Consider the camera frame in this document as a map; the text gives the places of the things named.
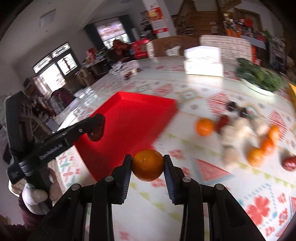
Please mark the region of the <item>white gloved left hand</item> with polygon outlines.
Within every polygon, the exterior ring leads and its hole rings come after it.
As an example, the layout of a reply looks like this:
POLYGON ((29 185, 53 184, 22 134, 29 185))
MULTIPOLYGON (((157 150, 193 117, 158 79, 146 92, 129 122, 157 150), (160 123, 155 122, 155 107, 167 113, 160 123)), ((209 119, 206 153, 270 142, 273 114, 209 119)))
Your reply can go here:
POLYGON ((22 193, 18 197, 18 204, 23 212, 36 215, 46 215, 50 208, 45 201, 50 201, 51 205, 62 197, 62 190, 53 169, 48 168, 49 180, 51 182, 49 193, 36 189, 32 184, 25 184, 22 193))

